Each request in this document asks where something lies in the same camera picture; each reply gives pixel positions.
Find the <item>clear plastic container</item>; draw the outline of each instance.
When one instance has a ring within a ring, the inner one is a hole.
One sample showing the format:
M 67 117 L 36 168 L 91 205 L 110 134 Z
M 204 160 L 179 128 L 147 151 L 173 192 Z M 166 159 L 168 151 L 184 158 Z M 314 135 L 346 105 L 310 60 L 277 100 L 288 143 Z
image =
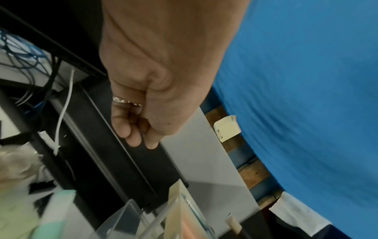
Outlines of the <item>clear plastic container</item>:
M 109 217 L 88 239 L 135 239 L 149 225 L 134 200 L 128 202 Z M 157 239 L 153 232 L 148 239 Z

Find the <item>silver ring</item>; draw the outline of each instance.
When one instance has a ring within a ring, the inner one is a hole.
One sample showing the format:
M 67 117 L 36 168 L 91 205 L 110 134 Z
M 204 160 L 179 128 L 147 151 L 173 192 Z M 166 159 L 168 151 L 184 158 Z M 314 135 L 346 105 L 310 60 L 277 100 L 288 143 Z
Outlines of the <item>silver ring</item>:
M 132 105 L 134 105 L 134 106 L 142 107 L 141 104 L 133 103 L 133 102 L 131 102 L 131 101 L 124 100 L 124 99 L 119 98 L 119 97 L 117 97 L 117 96 L 113 96 L 113 101 L 114 101 L 114 102 L 117 102 L 117 103 L 121 103 L 121 104 L 132 104 Z

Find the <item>blue cloth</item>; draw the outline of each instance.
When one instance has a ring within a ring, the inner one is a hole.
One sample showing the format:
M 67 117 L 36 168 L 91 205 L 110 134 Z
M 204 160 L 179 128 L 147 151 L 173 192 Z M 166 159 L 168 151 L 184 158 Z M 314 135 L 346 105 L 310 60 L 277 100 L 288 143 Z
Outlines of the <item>blue cloth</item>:
M 378 1 L 252 0 L 214 82 L 281 186 L 378 238 Z

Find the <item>white cable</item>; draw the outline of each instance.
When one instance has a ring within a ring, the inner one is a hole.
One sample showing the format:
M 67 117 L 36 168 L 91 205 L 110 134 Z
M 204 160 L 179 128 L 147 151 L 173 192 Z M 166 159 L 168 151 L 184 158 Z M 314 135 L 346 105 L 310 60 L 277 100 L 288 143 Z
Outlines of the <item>white cable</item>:
M 59 149 L 59 129 L 60 129 L 60 125 L 62 124 L 64 113 L 66 112 L 67 107 L 68 107 L 68 103 L 70 102 L 70 99 L 71 99 L 72 86 L 74 84 L 74 73 L 75 73 L 75 69 L 72 69 L 71 70 L 70 85 L 69 85 L 69 88 L 68 88 L 68 95 L 67 95 L 66 103 L 63 106 L 62 112 L 59 115 L 58 124 L 56 125 L 55 141 L 54 141 L 54 155 L 55 156 L 58 155 L 58 149 Z

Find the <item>paper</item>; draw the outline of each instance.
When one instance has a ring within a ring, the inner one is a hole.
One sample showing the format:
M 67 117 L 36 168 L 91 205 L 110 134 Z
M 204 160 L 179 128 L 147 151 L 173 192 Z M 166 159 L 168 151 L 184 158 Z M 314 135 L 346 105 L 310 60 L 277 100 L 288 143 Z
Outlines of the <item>paper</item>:
M 229 115 L 215 122 L 214 131 L 222 143 L 240 134 L 241 130 L 236 122 L 236 115 Z
M 287 192 L 283 192 L 279 200 L 269 210 L 287 224 L 299 227 L 310 237 L 331 224 L 330 221 Z

